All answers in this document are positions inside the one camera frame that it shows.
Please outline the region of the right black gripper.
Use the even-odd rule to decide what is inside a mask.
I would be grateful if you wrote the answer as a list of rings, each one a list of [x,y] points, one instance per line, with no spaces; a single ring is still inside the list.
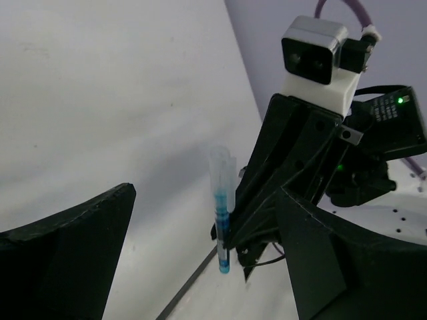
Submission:
[[[364,204],[395,191],[388,162],[426,152],[426,130],[411,87],[359,89],[371,95],[341,116],[295,97],[274,95],[236,190],[226,248],[235,249],[247,279],[268,243],[280,241],[276,193],[286,189],[318,204]]]

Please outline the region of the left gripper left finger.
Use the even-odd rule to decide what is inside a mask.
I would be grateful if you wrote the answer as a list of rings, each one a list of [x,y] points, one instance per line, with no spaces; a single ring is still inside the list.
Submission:
[[[122,183],[1,233],[2,319],[101,319],[136,198]]]

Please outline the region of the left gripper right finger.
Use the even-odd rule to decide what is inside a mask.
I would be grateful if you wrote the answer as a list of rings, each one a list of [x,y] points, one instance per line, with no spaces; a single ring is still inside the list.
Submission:
[[[276,217],[300,319],[425,319],[426,247],[375,233],[285,189]]]

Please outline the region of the light blue gel pen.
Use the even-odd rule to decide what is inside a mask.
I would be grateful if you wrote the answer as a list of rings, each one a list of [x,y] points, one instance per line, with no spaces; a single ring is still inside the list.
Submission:
[[[213,147],[209,152],[209,176],[215,212],[216,248],[219,270],[230,272],[230,252],[224,243],[230,232],[230,214],[236,206],[237,160],[228,148]]]

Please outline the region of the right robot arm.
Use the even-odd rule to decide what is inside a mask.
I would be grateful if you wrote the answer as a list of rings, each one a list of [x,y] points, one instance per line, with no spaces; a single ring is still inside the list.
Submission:
[[[242,170],[230,220],[211,237],[235,249],[249,275],[268,243],[300,213],[337,215],[370,231],[424,243],[426,130],[416,94],[403,85],[359,89],[346,117],[275,94],[250,161]]]

